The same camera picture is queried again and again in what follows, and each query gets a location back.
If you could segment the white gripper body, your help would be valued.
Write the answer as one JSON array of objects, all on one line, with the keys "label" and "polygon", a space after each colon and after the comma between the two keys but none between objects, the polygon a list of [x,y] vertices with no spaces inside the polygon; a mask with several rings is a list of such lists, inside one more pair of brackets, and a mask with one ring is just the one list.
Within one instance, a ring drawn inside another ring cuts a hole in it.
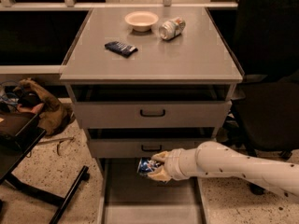
[{"label": "white gripper body", "polygon": [[168,152],[164,161],[164,169],[176,181],[186,180],[188,177],[182,173],[179,166],[179,157],[183,149],[173,149]]}]

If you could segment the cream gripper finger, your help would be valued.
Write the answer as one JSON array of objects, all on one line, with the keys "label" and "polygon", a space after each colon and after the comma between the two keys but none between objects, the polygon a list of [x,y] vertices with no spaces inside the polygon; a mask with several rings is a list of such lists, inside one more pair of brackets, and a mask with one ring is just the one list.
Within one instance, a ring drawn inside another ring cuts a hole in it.
[{"label": "cream gripper finger", "polygon": [[152,158],[154,161],[161,162],[161,163],[165,163],[166,158],[168,157],[168,155],[169,155],[169,152],[168,152],[168,151],[163,151],[163,152],[154,154],[151,158]]},{"label": "cream gripper finger", "polygon": [[171,176],[163,166],[158,167],[155,171],[148,173],[148,177],[155,181],[168,182]]}]

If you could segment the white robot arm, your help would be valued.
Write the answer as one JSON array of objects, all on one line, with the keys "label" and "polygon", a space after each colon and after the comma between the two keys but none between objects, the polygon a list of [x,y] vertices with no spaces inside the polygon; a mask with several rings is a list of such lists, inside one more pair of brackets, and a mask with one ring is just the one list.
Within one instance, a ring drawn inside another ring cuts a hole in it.
[{"label": "white robot arm", "polygon": [[237,177],[299,203],[299,165],[295,163],[251,157],[213,141],[196,148],[163,151],[151,159],[160,163],[148,173],[156,181]]}]

